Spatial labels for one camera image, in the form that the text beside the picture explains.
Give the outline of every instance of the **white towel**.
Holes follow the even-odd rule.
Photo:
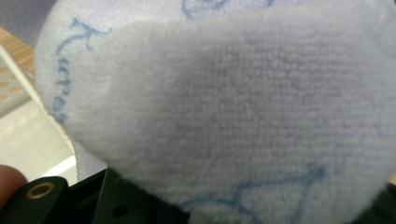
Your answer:
[[[350,222],[396,170],[396,6],[258,3],[59,2],[37,87],[190,223]]]

